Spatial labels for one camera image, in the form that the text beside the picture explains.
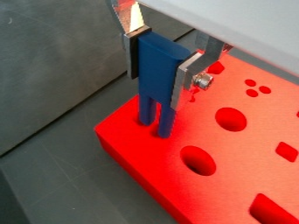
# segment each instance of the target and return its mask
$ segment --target small round hole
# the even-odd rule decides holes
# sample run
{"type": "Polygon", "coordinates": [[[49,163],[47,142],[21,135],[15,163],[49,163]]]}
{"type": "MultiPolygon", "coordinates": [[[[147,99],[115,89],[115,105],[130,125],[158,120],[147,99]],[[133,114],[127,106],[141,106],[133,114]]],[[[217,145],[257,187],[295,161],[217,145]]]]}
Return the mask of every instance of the small round hole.
{"type": "Polygon", "coordinates": [[[221,108],[215,115],[219,126],[229,131],[242,131],[247,127],[247,118],[235,108],[221,108]]]}
{"type": "Polygon", "coordinates": [[[254,89],[249,89],[247,90],[247,95],[251,96],[251,97],[258,97],[258,91],[254,90],[254,89]]]}
{"type": "Polygon", "coordinates": [[[217,164],[210,153],[197,146],[182,148],[182,161],[202,176],[210,176],[217,171],[217,164]]]}
{"type": "Polygon", "coordinates": [[[250,86],[250,87],[254,87],[257,85],[257,82],[254,80],[246,80],[246,84],[250,86]]]}
{"type": "Polygon", "coordinates": [[[266,95],[269,95],[269,94],[271,94],[271,89],[270,89],[270,87],[261,87],[259,88],[259,91],[263,93],[263,94],[266,94],[266,95]]]}

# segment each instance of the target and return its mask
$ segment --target red block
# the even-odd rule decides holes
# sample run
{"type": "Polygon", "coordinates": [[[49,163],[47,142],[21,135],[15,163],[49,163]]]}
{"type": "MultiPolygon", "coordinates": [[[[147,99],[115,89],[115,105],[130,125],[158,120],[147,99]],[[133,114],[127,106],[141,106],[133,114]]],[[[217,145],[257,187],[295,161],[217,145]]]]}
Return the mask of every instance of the red block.
{"type": "Polygon", "coordinates": [[[170,138],[157,135],[158,117],[149,127],[139,123],[135,97],[98,125],[99,140],[181,223],[255,224],[254,214],[269,216],[263,204],[250,211],[259,194],[298,221],[299,162],[282,159],[277,146],[299,149],[299,87],[229,55],[221,63],[210,90],[178,112],[170,138]]]}

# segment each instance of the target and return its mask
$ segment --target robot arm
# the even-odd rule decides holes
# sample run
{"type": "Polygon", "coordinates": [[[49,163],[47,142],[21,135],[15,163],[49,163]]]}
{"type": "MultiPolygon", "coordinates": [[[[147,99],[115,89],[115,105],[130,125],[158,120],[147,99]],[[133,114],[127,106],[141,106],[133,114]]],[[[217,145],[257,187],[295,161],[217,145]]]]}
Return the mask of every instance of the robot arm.
{"type": "MultiPolygon", "coordinates": [[[[151,28],[146,26],[139,3],[133,0],[111,0],[107,2],[113,10],[118,26],[123,34],[126,48],[127,74],[134,79],[138,77],[138,37],[151,28]]],[[[173,87],[174,110],[181,109],[185,98],[190,98],[193,86],[209,89],[213,83],[213,77],[206,73],[206,69],[219,60],[221,55],[226,53],[231,46],[214,37],[209,37],[205,43],[205,54],[195,52],[194,55],[179,65],[177,69],[175,82],[173,87]]]]}

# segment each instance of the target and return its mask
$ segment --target gray floor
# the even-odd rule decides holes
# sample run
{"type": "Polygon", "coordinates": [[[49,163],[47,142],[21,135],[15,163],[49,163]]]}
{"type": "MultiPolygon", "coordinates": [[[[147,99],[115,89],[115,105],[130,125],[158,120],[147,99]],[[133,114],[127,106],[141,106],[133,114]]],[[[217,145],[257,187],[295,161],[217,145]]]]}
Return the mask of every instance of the gray floor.
{"type": "MultiPolygon", "coordinates": [[[[182,41],[190,48],[193,38],[194,33],[182,41]]],[[[255,62],[243,52],[234,54],[255,62]]],[[[299,83],[265,62],[255,63],[299,83]]],[[[17,212],[33,224],[177,223],[103,151],[94,132],[135,94],[137,81],[122,76],[0,158],[12,201],[21,204],[17,212]]],[[[6,215],[2,223],[18,223],[6,215]]]]}

